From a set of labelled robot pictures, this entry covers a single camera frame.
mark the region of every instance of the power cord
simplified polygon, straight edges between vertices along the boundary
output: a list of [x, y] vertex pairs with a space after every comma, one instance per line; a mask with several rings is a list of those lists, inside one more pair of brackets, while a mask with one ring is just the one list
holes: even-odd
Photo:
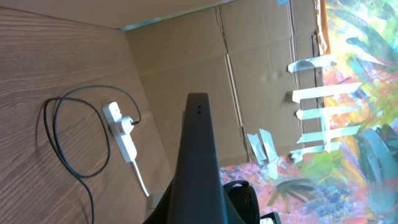
[[[97, 174], [99, 174], [108, 164], [109, 162], [109, 158], [111, 156], [111, 145], [109, 143], [109, 136], [108, 136], [108, 132], [106, 131], [106, 125], [101, 117], [100, 112], [89, 102], [81, 100], [81, 99], [77, 99], [77, 98], [70, 98], [68, 97], [69, 95], [71, 95], [72, 93], [76, 93], [80, 90], [85, 90], [85, 89], [89, 89], [89, 88], [111, 88], [114, 90], [118, 90], [122, 93], [124, 93], [125, 95], [127, 95], [131, 101], [134, 103], [134, 105], [137, 108], [138, 111], [138, 115], [139, 115], [139, 119], [138, 121], [134, 121], [131, 124], [135, 125], [141, 122], [141, 112], [139, 111], [138, 105], [136, 103], [136, 101], [134, 100], [134, 98], [126, 91], [124, 91], [121, 88], [115, 87], [115, 86], [111, 86], [111, 85], [89, 85], [89, 86], [83, 86], [77, 89], [74, 89], [72, 91], [69, 91], [67, 94], [65, 94], [63, 97], [55, 97], [55, 98], [50, 98], [48, 100], [45, 101], [44, 103], [44, 112], [43, 112], [43, 117], [44, 117], [44, 126], [45, 126], [45, 132], [47, 133], [47, 137], [49, 138], [50, 144], [54, 150], [54, 152], [56, 153], [56, 155], [58, 156], [58, 158], [60, 159], [60, 161], [62, 162], [63, 166], [65, 166], [65, 168], [84, 186], [84, 188], [87, 190], [88, 195], [90, 196], [90, 202], [91, 202], [91, 223], [94, 224], [94, 198], [93, 195], [91, 194], [90, 189], [88, 188], [88, 186], [84, 183], [83, 178], [89, 178], [89, 177], [93, 177]], [[49, 105], [49, 103], [51, 101], [55, 101], [55, 100], [59, 100], [59, 103], [57, 105], [57, 108], [55, 110], [55, 114], [53, 116], [53, 135], [54, 135], [54, 141], [51, 137], [51, 133], [50, 133], [50, 128], [49, 128], [49, 124], [47, 122], [47, 107]], [[62, 105], [62, 103], [65, 100], [71, 100], [71, 101], [76, 101], [76, 102], [80, 102], [80, 103], [84, 103], [85, 105], [91, 107], [95, 113], [98, 115], [99, 120], [101, 121], [102, 127], [104, 129], [104, 133], [105, 133], [105, 138], [106, 138], [106, 144], [108, 146], [108, 157], [106, 158], [106, 161], [104, 163], [104, 165], [97, 170], [96, 172], [92, 173], [92, 174], [88, 174], [88, 175], [83, 175], [83, 174], [79, 174], [78, 172], [76, 172], [68, 163], [67, 158], [65, 157], [65, 154], [63, 153], [63, 149], [61, 147], [59, 138], [58, 138], [58, 132], [57, 132], [57, 119], [58, 119], [58, 113], [60, 110], [60, 107]], [[138, 171], [138, 167], [134, 161], [134, 168]], [[141, 175], [139, 175], [139, 172], [137, 172], [137, 176], [139, 177], [140, 183], [142, 183], [142, 179], [141, 179]]]

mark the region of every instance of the wood grain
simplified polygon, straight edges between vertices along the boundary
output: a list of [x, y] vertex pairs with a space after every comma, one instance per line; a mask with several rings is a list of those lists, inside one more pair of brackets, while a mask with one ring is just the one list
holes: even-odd
[[[142, 123], [132, 138], [142, 178], [150, 193], [169, 184], [170, 166], [124, 34], [0, 8], [0, 77], [0, 223], [91, 223], [88, 194], [56, 157], [42, 119], [46, 99], [79, 86], [114, 85], [136, 99]], [[74, 97], [98, 109], [116, 100], [123, 114], [137, 118], [134, 105], [117, 91], [86, 90]], [[106, 141], [89, 107], [65, 102], [58, 134], [78, 172], [104, 164]], [[95, 199], [96, 223], [143, 222], [146, 198], [112, 137], [108, 166], [85, 182]]]

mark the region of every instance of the white power strip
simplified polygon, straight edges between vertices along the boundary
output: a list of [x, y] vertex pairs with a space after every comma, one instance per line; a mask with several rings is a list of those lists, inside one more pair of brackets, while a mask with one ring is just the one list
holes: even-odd
[[133, 162], [137, 156], [136, 146], [130, 137], [130, 132], [134, 128], [133, 120], [129, 116], [123, 118], [117, 102], [105, 105], [102, 110], [124, 160]]

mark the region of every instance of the black strap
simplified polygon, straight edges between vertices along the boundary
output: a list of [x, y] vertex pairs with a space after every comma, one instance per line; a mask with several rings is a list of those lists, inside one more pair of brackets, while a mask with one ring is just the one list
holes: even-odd
[[228, 194], [229, 191], [236, 185], [236, 184], [240, 184], [243, 187], [247, 187], [249, 186], [249, 182], [245, 181], [245, 180], [234, 180], [232, 182], [229, 182], [228, 184], [224, 185], [224, 190], [225, 192]]

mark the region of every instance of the white cable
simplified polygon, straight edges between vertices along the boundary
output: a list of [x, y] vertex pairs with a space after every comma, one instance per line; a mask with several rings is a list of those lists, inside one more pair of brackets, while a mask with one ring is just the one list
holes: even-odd
[[144, 181], [142, 181], [142, 177], [141, 177], [141, 174], [139, 173], [139, 169], [138, 169], [137, 163], [136, 163], [135, 160], [133, 160], [133, 161], [131, 161], [131, 162], [132, 162], [132, 164], [133, 164], [134, 171], [136, 172], [136, 175], [137, 175], [137, 177], [138, 177], [139, 184], [141, 185], [141, 188], [142, 188], [142, 190], [144, 191], [145, 196], [148, 197], [149, 194], [148, 194], [147, 189], [145, 188]]

